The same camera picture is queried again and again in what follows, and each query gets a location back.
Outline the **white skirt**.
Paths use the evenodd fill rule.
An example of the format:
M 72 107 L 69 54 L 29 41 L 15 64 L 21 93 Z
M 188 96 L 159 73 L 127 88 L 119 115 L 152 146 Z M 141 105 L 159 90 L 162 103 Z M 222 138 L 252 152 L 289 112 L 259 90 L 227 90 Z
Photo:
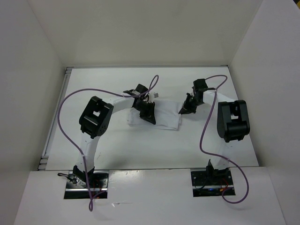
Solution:
M 162 130 L 178 130 L 181 124 L 181 115 L 179 114 L 182 108 L 182 103 L 171 100 L 156 100 L 154 115 L 156 124 L 144 121 L 140 118 L 139 112 L 131 108 L 127 116 L 127 124 L 130 127 L 151 128 Z

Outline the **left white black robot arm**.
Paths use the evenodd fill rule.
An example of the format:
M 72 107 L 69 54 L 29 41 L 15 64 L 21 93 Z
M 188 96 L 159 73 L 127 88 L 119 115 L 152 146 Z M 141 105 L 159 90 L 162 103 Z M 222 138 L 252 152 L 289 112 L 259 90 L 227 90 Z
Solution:
M 124 109 L 134 108 L 139 112 L 139 118 L 155 125 L 155 103 L 153 99 L 158 94 L 149 94 L 149 89 L 138 84 L 135 89 L 124 91 L 130 97 L 111 97 L 101 99 L 93 96 L 86 105 L 79 118 L 82 132 L 82 156 L 73 167 L 73 175 L 82 187 L 89 187 L 93 183 L 94 158 L 100 136 L 108 129 L 112 114 Z

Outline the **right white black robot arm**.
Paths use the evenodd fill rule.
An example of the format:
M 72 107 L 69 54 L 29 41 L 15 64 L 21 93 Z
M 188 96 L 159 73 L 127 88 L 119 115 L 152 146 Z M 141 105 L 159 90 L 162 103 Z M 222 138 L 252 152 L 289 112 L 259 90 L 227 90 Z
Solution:
M 229 156 L 221 153 L 212 153 L 203 149 L 203 141 L 208 123 L 212 117 L 214 109 L 217 109 L 217 134 L 224 144 L 233 141 L 241 141 L 250 133 L 250 122 L 248 117 L 247 103 L 244 100 L 234 100 L 225 95 L 218 94 L 218 89 L 225 83 L 222 81 L 217 87 L 209 87 L 206 83 L 207 78 L 193 81 L 192 93 L 187 93 L 179 114 L 196 113 L 199 106 L 208 104 L 211 106 L 208 118 L 200 137 L 200 151 L 206 155 L 220 159 L 224 169 L 217 169 L 209 160 L 205 174 L 195 182 L 195 186 L 203 189 L 206 185 L 218 184 L 229 172 L 229 164 L 233 164 L 238 169 L 237 163 L 232 161 Z

